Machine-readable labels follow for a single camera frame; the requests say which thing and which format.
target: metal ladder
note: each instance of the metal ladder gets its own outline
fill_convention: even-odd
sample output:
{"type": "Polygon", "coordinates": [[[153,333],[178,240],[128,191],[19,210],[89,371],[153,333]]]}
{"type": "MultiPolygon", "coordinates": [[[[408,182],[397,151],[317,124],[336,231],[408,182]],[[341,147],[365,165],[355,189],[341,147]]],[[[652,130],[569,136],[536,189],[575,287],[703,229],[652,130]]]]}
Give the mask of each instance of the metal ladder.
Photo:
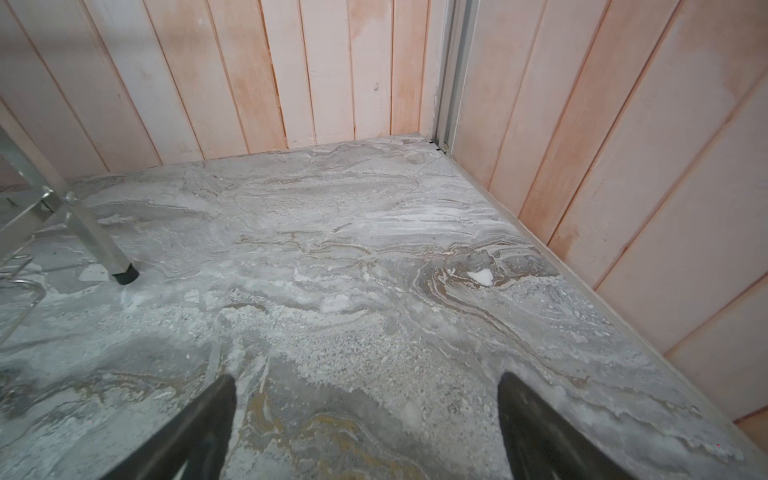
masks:
{"type": "Polygon", "coordinates": [[[133,282],[139,273],[2,102],[0,156],[19,172],[38,196],[32,205],[0,229],[0,288],[21,287],[35,293],[31,304],[0,333],[1,346],[45,297],[45,288],[40,283],[18,276],[32,261],[32,256],[22,251],[54,214],[61,212],[64,215],[67,228],[80,238],[96,261],[119,284],[133,282]]]}

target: black rubber foot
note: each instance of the black rubber foot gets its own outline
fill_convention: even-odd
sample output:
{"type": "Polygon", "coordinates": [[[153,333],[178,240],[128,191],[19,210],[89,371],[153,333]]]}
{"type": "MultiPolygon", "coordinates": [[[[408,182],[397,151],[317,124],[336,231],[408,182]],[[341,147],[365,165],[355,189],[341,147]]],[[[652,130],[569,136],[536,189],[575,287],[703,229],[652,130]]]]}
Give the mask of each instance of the black rubber foot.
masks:
{"type": "Polygon", "coordinates": [[[128,270],[123,273],[113,275],[114,279],[121,285],[128,285],[139,277],[139,271],[134,268],[134,264],[128,265],[128,270]]]}

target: marble veining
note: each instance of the marble veining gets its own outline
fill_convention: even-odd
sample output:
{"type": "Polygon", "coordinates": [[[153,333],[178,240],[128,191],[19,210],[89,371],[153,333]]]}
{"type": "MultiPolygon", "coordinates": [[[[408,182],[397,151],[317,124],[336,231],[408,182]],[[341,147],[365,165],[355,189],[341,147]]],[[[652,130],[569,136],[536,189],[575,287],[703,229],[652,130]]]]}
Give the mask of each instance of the marble veining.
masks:
{"type": "Polygon", "coordinates": [[[511,478],[506,370],[638,478],[762,478],[420,137],[75,189],[141,276],[60,224],[31,245],[48,296],[0,349],[2,478],[97,478],[225,371],[224,478],[511,478]]]}

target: dusty floor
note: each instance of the dusty floor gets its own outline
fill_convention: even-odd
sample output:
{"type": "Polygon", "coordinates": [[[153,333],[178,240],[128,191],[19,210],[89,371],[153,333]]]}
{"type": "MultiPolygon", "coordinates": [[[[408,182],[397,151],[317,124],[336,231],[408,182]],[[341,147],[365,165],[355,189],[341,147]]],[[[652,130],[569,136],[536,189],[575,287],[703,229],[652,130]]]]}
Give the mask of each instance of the dusty floor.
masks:
{"type": "Polygon", "coordinates": [[[423,139],[76,190],[141,276],[61,226],[32,245],[48,296],[0,349],[3,479],[97,478],[224,371],[224,478],[510,478],[505,370],[640,478],[759,478],[423,139]]]}

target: wooden wall panel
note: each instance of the wooden wall panel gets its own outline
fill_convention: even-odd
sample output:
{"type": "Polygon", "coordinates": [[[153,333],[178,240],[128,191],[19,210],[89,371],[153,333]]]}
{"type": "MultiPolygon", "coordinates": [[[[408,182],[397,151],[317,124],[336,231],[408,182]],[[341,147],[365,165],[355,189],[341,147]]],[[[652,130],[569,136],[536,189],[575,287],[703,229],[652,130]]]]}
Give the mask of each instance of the wooden wall panel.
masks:
{"type": "Polygon", "coordinates": [[[259,3],[208,0],[251,154],[287,148],[259,3]]]}
{"type": "Polygon", "coordinates": [[[301,0],[318,144],[355,139],[346,0],[301,0]]]}
{"type": "Polygon", "coordinates": [[[544,0],[485,0],[478,7],[453,157],[486,188],[544,4],[544,0]]]}
{"type": "Polygon", "coordinates": [[[355,138],[389,135],[392,0],[349,0],[355,138]]]}
{"type": "Polygon", "coordinates": [[[768,271],[766,132],[768,81],[715,137],[597,288],[661,351],[768,271]]]}
{"type": "Polygon", "coordinates": [[[86,6],[163,163],[203,160],[141,0],[86,0],[86,6]]]}
{"type": "Polygon", "coordinates": [[[520,211],[548,243],[678,0],[612,0],[520,211]]]}
{"type": "Polygon", "coordinates": [[[442,73],[443,53],[447,39],[448,0],[430,0],[427,45],[424,51],[424,81],[419,113],[419,133],[432,138],[437,122],[437,101],[442,73]]]}
{"type": "Polygon", "coordinates": [[[203,157],[248,153],[205,0],[146,0],[203,157]]]}
{"type": "Polygon", "coordinates": [[[395,0],[392,33],[392,134],[419,131],[429,0],[395,0]]]}
{"type": "MultiPolygon", "coordinates": [[[[107,171],[22,28],[0,2],[0,97],[43,154],[66,177],[107,171]]],[[[24,183],[5,161],[0,184],[24,183]]]]}
{"type": "Polygon", "coordinates": [[[315,144],[299,0],[261,0],[289,148],[315,144]]]}
{"type": "Polygon", "coordinates": [[[685,2],[555,232],[555,254],[598,285],[766,64],[768,4],[685,2]]]}
{"type": "Polygon", "coordinates": [[[157,152],[83,5],[78,0],[9,3],[109,169],[159,165],[157,152]]]}
{"type": "Polygon", "coordinates": [[[558,126],[607,0],[548,0],[489,191],[514,215],[558,126]]]}
{"type": "Polygon", "coordinates": [[[768,276],[666,357],[731,419],[768,405],[768,276]]]}
{"type": "Polygon", "coordinates": [[[0,59],[0,90],[66,176],[418,132],[448,0],[394,3],[8,0],[6,30],[40,58],[0,59]]]}
{"type": "Polygon", "coordinates": [[[768,409],[737,423],[755,445],[768,452],[768,409]]]}
{"type": "Polygon", "coordinates": [[[22,176],[16,173],[16,170],[3,157],[0,157],[0,187],[23,184],[22,176]]]}

